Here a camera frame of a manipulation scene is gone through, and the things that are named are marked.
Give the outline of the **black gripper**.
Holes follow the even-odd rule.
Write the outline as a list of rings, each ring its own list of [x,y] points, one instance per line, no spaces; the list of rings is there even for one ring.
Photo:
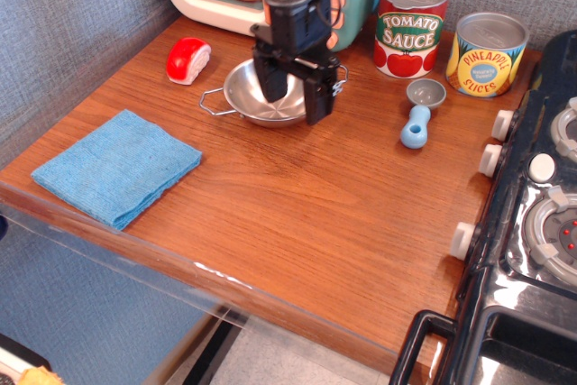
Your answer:
[[[288,73],[296,60],[321,70],[340,65],[327,48],[331,36],[331,0],[265,0],[270,24],[252,27],[253,62],[261,92],[274,103],[288,92]],[[304,79],[306,120],[314,125],[333,112],[337,73],[313,73]]]

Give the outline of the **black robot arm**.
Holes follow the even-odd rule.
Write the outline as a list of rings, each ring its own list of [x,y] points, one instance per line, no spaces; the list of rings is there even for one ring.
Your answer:
[[[303,84],[307,123],[333,112],[339,59],[327,48],[332,32],[331,0],[263,0],[270,23],[255,24],[252,51],[265,99],[276,102],[288,92],[288,76]]]

